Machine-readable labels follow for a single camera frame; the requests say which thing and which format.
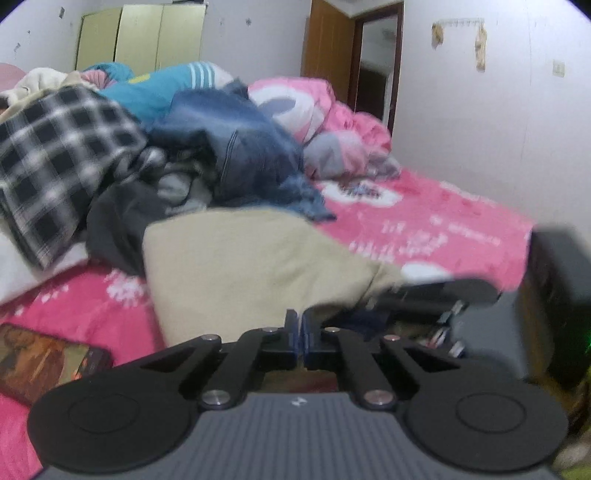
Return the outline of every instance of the denim jacket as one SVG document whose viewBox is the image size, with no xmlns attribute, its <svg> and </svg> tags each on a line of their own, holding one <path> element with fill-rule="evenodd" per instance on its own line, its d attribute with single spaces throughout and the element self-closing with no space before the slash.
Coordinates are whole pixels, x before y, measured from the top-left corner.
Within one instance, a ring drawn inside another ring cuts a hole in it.
<svg viewBox="0 0 591 480">
<path fill-rule="evenodd" d="M 334 218 L 303 174 L 302 147 L 243 96 L 182 90 L 148 136 L 151 144 L 169 150 L 202 148 L 204 155 L 214 155 L 217 205 L 274 205 L 312 220 Z"/>
</svg>

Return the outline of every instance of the white cloth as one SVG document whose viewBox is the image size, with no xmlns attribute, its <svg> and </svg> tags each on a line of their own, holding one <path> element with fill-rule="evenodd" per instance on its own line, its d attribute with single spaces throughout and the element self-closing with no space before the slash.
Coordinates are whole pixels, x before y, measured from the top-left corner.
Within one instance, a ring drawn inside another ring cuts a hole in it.
<svg viewBox="0 0 591 480">
<path fill-rule="evenodd" d="M 73 245 L 51 268 L 36 270 L 22 257 L 4 219 L 0 218 L 0 305 L 88 260 L 86 245 Z"/>
<path fill-rule="evenodd" d="M 32 69 L 14 86 L 13 89 L 1 92 L 0 98 L 5 98 L 8 106 L 12 106 L 19 100 L 41 90 L 57 90 L 67 76 L 67 73 L 58 72 L 57 70 L 46 67 Z M 82 84 L 89 89 L 95 91 L 98 90 L 95 85 L 85 80 L 82 80 Z"/>
</svg>

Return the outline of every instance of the wooden door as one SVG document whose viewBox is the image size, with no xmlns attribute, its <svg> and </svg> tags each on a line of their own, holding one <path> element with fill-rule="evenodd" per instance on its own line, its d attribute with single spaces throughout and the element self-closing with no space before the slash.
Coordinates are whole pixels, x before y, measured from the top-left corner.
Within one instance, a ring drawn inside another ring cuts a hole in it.
<svg viewBox="0 0 591 480">
<path fill-rule="evenodd" d="M 76 70 L 82 71 L 95 63 L 113 61 L 120 18 L 120 8 L 111 8 L 83 17 Z"/>
<path fill-rule="evenodd" d="M 355 21 L 324 0 L 312 0 L 303 75 L 328 80 L 347 101 Z"/>
<path fill-rule="evenodd" d="M 121 14 L 115 61 L 129 65 L 136 76 L 156 69 L 162 5 L 125 5 Z"/>
<path fill-rule="evenodd" d="M 198 61 L 205 5 L 165 5 L 160 24 L 156 69 Z"/>
</svg>

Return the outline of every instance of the pink pillow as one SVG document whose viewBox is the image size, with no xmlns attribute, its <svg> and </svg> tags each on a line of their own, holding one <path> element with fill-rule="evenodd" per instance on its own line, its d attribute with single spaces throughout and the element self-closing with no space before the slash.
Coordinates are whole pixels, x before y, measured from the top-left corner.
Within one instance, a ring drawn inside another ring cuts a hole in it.
<svg viewBox="0 0 591 480">
<path fill-rule="evenodd" d="M 0 92 L 10 90 L 26 75 L 20 68 L 0 63 Z"/>
</svg>

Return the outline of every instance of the white stripes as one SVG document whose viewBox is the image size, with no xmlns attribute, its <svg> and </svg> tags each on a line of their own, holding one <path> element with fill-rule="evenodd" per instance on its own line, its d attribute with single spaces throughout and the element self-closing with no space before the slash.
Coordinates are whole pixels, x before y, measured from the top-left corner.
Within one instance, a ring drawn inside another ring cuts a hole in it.
<svg viewBox="0 0 591 480">
<path fill-rule="evenodd" d="M 210 63 L 195 61 L 189 63 L 189 68 L 191 69 L 191 88 L 215 88 L 215 71 Z"/>
<path fill-rule="evenodd" d="M 192 63 L 189 63 L 189 69 L 191 70 L 191 88 L 195 88 L 197 85 L 196 72 L 195 66 Z"/>
</svg>

